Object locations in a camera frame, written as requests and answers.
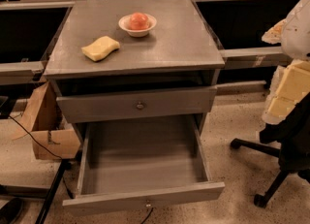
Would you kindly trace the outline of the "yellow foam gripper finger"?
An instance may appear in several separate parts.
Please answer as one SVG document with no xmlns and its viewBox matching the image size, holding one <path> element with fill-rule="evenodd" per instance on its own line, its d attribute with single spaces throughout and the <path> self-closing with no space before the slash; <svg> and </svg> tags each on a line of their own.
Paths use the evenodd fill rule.
<svg viewBox="0 0 310 224">
<path fill-rule="evenodd" d="M 296 66 L 286 68 L 276 90 L 276 96 L 298 103 L 309 92 L 310 72 Z"/>
<path fill-rule="evenodd" d="M 294 108 L 294 102 L 284 98 L 275 97 L 267 107 L 266 113 L 273 117 L 285 118 Z"/>
</svg>

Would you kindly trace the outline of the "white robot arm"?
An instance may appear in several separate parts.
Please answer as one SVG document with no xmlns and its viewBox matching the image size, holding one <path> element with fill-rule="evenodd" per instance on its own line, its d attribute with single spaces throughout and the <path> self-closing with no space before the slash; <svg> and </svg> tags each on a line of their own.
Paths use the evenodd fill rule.
<svg viewBox="0 0 310 224">
<path fill-rule="evenodd" d="M 285 19 L 263 34 L 262 40 L 280 43 L 282 51 L 293 60 L 286 68 L 279 66 L 271 82 L 263 119 L 275 124 L 310 92 L 310 0 L 300 0 Z"/>
</svg>

